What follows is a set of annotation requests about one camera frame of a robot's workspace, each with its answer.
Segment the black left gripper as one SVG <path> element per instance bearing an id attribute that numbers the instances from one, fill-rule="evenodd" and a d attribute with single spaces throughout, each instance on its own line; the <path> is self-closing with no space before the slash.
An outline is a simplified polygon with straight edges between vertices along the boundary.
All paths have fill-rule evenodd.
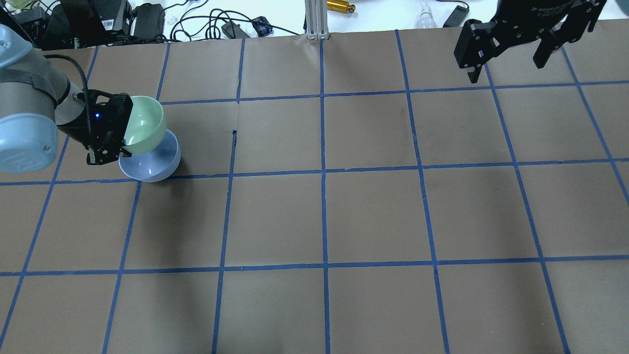
<path id="1" fill-rule="evenodd" d="M 124 138 L 133 108 L 131 96 L 86 90 L 81 98 L 86 104 L 87 165 L 101 166 L 132 157 Z"/>

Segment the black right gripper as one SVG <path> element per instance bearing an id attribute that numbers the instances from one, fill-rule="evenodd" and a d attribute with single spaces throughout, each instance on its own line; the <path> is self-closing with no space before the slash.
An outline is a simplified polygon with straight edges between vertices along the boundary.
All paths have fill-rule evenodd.
<path id="1" fill-rule="evenodd" d="M 578 42 L 591 33 L 606 0 L 499 0 L 490 22 L 470 19 L 463 23 L 454 56 L 467 71 L 470 83 L 478 82 L 482 67 L 510 45 L 541 39 L 533 55 L 536 68 L 565 43 Z"/>

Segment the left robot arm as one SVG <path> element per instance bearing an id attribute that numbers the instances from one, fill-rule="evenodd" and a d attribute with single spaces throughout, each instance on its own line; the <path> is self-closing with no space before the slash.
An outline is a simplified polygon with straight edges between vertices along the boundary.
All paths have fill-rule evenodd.
<path id="1" fill-rule="evenodd" d="M 40 171 L 57 156 L 59 132 L 81 143 L 86 163 L 103 165 L 130 157 L 124 134 L 132 112 L 126 93 L 110 94 L 70 81 L 51 59 L 13 29 L 1 27 L 0 169 L 21 174 Z"/>

